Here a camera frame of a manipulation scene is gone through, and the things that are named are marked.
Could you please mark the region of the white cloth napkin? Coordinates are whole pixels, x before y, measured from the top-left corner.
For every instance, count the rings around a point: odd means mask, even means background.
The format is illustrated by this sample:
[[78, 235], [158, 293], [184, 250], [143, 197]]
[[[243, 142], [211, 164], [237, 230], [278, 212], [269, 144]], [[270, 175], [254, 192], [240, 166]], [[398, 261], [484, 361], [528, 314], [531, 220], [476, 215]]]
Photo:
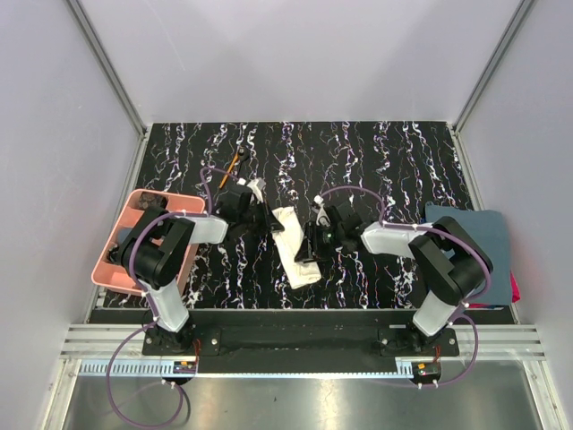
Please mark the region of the white cloth napkin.
[[280, 207], [272, 211], [284, 230], [273, 232], [272, 237], [278, 249], [282, 267], [291, 289], [311, 285], [321, 279], [321, 271], [316, 262], [296, 262], [304, 233], [293, 206]]

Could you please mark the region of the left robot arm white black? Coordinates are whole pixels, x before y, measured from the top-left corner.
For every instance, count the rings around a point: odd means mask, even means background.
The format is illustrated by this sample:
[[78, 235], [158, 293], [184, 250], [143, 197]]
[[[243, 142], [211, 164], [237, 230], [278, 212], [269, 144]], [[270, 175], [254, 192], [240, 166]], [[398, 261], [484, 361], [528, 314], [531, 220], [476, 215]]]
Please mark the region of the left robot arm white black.
[[264, 199], [264, 188], [261, 178], [232, 184], [210, 215], [151, 206], [134, 227], [118, 234], [118, 244], [108, 251], [108, 260], [123, 267], [140, 286], [150, 304], [154, 327], [163, 333], [162, 344], [173, 354], [186, 353], [193, 343], [193, 333], [187, 328], [190, 315], [176, 285], [187, 247], [218, 245], [246, 232], [284, 231]]

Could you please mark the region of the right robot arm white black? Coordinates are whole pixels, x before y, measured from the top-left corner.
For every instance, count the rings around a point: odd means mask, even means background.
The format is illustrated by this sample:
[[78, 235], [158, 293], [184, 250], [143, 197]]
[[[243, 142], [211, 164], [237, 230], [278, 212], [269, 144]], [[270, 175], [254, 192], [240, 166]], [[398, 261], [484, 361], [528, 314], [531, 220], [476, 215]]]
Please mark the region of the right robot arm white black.
[[427, 294], [397, 344], [398, 350], [421, 356], [437, 347], [439, 335], [468, 305], [472, 293], [492, 283], [491, 259], [449, 216], [422, 225], [384, 220], [367, 224], [351, 209], [322, 204], [316, 219], [304, 225], [295, 262], [325, 261], [336, 251], [392, 254], [415, 261]]

